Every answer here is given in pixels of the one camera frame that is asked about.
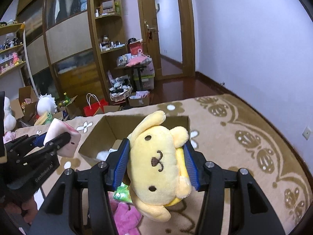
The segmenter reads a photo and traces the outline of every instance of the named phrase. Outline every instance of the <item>patterned carpet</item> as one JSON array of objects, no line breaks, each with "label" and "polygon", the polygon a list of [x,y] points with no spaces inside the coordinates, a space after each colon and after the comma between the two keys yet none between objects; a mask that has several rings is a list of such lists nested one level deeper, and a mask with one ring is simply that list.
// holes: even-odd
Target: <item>patterned carpet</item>
[{"label": "patterned carpet", "polygon": [[[303,217],[312,202],[308,180],[295,156],[256,112],[231,95],[206,96],[171,103],[134,108],[108,115],[148,115],[163,110],[167,116],[188,115],[190,140],[197,151],[203,152],[223,169],[237,171],[247,168],[270,200],[288,234]],[[103,115],[80,117],[68,124],[82,134],[80,145]],[[44,133],[48,125],[22,128],[17,136]],[[74,158],[60,158],[60,167],[45,182],[48,194],[64,165],[84,170],[90,165],[78,154]],[[193,191],[179,204],[170,207],[172,218],[156,223],[143,218],[139,230],[142,235],[194,234],[201,209],[203,193]],[[225,192],[222,235],[228,234],[229,191]]]}]

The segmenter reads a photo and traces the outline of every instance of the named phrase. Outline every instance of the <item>wooden door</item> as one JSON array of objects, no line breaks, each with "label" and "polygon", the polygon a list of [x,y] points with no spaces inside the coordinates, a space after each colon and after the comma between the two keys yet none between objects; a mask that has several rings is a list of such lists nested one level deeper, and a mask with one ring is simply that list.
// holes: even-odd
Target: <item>wooden door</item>
[{"label": "wooden door", "polygon": [[139,0],[141,32],[156,80],[194,76],[191,0]]}]

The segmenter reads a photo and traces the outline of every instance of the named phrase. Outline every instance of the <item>yellow plush toy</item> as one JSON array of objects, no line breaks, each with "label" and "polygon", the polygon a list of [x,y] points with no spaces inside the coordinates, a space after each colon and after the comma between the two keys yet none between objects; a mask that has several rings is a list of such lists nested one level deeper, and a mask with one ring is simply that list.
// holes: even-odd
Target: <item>yellow plush toy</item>
[{"label": "yellow plush toy", "polygon": [[165,119],[163,111],[156,111],[128,136],[131,200],[144,216],[160,222],[171,218],[165,207],[180,202],[192,189],[181,148],[188,132],[184,127],[160,126]]}]

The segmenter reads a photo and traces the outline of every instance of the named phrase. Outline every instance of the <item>wall socket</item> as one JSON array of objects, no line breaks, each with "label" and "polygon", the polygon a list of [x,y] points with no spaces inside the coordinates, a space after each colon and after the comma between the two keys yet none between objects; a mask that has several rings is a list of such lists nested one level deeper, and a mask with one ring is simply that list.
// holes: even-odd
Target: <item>wall socket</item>
[{"label": "wall socket", "polygon": [[311,129],[310,129],[310,127],[306,127],[305,129],[304,129],[304,132],[303,132],[303,137],[304,138],[306,138],[306,140],[308,140],[309,139],[309,137],[310,137],[310,135],[311,135]]}]

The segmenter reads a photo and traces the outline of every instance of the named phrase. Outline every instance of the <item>white plush toy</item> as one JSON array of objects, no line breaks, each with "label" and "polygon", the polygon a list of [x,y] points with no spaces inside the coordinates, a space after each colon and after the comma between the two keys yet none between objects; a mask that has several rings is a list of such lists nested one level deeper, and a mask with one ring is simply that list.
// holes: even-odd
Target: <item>white plush toy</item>
[{"label": "white plush toy", "polygon": [[4,133],[13,131],[16,126],[15,117],[12,116],[10,100],[4,97]]},{"label": "white plush toy", "polygon": [[55,113],[55,108],[57,105],[55,104],[54,97],[52,95],[40,95],[37,103],[37,113],[39,116],[45,114],[45,112],[51,113],[52,115]]}]

